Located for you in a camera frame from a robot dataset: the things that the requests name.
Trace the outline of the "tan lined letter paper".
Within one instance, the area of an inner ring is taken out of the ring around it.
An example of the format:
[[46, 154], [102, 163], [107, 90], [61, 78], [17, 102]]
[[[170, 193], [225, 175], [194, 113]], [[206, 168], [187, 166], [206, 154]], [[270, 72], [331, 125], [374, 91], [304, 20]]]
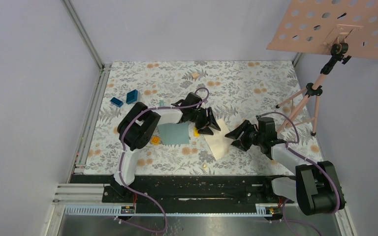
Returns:
[[218, 125], [221, 131], [212, 129], [213, 135], [204, 135], [206, 143], [216, 160], [222, 159], [228, 152], [231, 146], [232, 139], [225, 137], [230, 132], [223, 118], [219, 119]]

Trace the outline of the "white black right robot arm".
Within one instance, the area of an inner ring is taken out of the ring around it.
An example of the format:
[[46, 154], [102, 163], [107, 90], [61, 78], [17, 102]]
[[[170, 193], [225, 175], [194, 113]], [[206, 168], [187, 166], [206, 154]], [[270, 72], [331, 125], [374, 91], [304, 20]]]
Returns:
[[335, 166], [330, 161], [316, 162], [289, 147], [280, 139], [273, 118], [258, 117], [257, 124], [243, 121], [225, 137], [232, 139], [232, 146], [247, 151], [258, 146], [269, 159], [282, 164], [294, 178], [278, 177], [263, 188], [266, 201], [276, 202], [281, 196], [296, 202], [305, 215], [336, 213], [345, 207]]

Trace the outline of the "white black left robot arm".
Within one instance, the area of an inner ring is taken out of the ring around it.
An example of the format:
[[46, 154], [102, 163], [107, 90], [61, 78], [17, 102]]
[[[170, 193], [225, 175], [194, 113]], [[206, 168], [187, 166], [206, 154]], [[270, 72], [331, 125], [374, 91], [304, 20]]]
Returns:
[[135, 180], [138, 151], [150, 142], [158, 125], [192, 122], [199, 134], [213, 135], [213, 130], [221, 131], [212, 108], [202, 107], [205, 101], [206, 98], [190, 92], [170, 106], [149, 108], [140, 101], [133, 105], [117, 127], [123, 149], [111, 185], [119, 201], [132, 198], [130, 185]]

